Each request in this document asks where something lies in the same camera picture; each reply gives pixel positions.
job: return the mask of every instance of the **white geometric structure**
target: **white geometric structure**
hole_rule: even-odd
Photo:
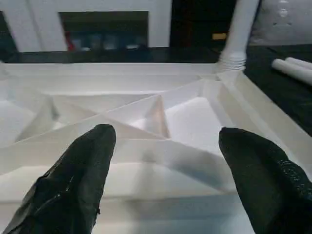
[[[233,68],[225,58],[244,54],[246,37],[241,51],[229,42],[221,67]],[[274,141],[308,176],[312,138],[237,67],[219,68],[1,64],[0,230],[76,137],[108,123],[117,144],[93,233],[252,234],[218,147],[220,129],[239,127]]]

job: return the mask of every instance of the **gloved finger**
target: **gloved finger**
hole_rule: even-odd
[[[37,179],[3,234],[90,234],[115,143],[105,124],[78,137]]]
[[[312,229],[312,184],[273,142],[223,128],[220,149],[256,234],[305,234]]]

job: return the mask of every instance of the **white cabinet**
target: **white cabinet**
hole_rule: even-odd
[[[62,12],[148,12],[148,46],[167,47],[172,0],[29,0],[43,51],[67,50]]]
[[[18,51],[42,51],[40,38],[26,0],[1,0],[0,10]]]

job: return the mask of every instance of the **dark surface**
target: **dark surface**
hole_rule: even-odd
[[[223,128],[219,146],[256,234],[311,234],[312,184],[273,142]]]
[[[90,234],[115,143],[108,124],[78,137],[36,180],[3,234]]]
[[[236,0],[173,0],[170,46],[224,44],[213,40],[215,33],[227,33]]]
[[[106,52],[42,52],[2,56],[12,63],[72,62],[217,62],[221,49],[152,48]],[[286,114],[312,136],[312,88],[271,69],[271,62],[285,57],[312,61],[312,45],[250,46],[246,75]]]

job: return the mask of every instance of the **white cylinder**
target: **white cylinder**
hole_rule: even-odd
[[[312,70],[310,69],[303,68],[281,59],[275,59],[272,63],[272,67],[292,78],[312,85]]]
[[[312,70],[312,63],[310,62],[305,62],[296,58],[287,58],[285,61]]]
[[[219,59],[219,70],[243,70],[246,47],[259,0],[238,0],[225,49]]]

